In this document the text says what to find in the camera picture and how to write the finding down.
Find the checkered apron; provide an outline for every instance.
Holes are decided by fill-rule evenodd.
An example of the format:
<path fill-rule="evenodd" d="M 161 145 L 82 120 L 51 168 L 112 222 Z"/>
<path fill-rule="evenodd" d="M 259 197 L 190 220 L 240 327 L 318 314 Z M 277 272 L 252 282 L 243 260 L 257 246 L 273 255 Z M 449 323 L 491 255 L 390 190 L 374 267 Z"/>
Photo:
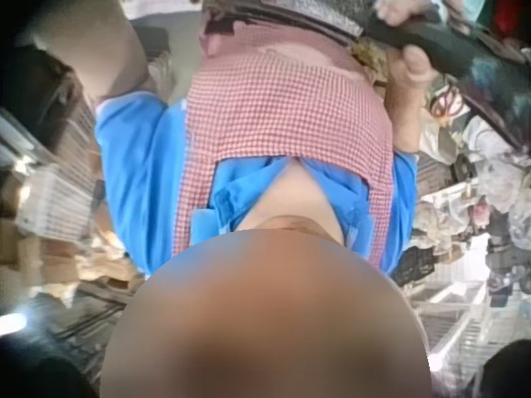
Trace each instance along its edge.
<path fill-rule="evenodd" d="M 343 70 L 359 68 L 333 41 L 293 27 L 243 25 L 231 35 L 204 36 L 206 57 L 188 95 L 173 254 L 189 247 L 192 211 L 207 206 L 220 161 L 288 156 L 342 167 L 368 184 L 370 262 L 379 266 L 392 199 L 391 122 L 366 81 L 260 51 L 286 42 L 311 46 Z"/>

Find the plastic bag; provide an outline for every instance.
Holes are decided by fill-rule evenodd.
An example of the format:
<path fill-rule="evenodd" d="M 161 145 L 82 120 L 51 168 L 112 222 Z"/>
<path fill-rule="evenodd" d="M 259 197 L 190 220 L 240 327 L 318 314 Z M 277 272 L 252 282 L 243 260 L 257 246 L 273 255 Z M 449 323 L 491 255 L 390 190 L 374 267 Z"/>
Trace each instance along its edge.
<path fill-rule="evenodd" d="M 477 163 L 478 192 L 500 213 L 506 213 L 516 202 L 524 179 L 524 171 L 500 160 Z"/>
<path fill-rule="evenodd" d="M 531 250 L 531 188 L 524 188 L 509 211 L 509 233 L 520 249 Z"/>
<path fill-rule="evenodd" d="M 420 150 L 448 166 L 455 163 L 458 154 L 455 141 L 446 132 L 441 132 L 439 122 L 426 109 L 421 109 L 421 125 Z"/>
<path fill-rule="evenodd" d="M 480 116 L 475 116 L 466 125 L 462 139 L 470 151 L 478 153 L 482 158 L 496 158 L 501 153 L 512 151 L 511 146 Z"/>

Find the merchandise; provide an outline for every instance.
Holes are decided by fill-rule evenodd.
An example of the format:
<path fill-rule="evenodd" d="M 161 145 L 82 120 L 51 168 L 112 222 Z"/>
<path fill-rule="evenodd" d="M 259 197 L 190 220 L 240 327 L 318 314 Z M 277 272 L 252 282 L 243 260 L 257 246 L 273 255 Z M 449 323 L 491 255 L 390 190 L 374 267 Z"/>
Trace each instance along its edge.
<path fill-rule="evenodd" d="M 520 190 L 509 211 L 509 233 L 516 246 L 531 250 L 531 188 Z"/>
<path fill-rule="evenodd" d="M 485 195 L 486 202 L 499 212 L 506 213 L 516 202 L 524 171 L 498 159 L 476 164 L 478 192 Z"/>
<path fill-rule="evenodd" d="M 35 297 L 39 293 L 50 294 L 50 296 L 62 301 L 65 307 L 71 308 L 79 284 L 79 282 L 72 282 L 69 284 L 44 284 L 42 286 L 30 288 L 29 294 L 32 297 Z"/>

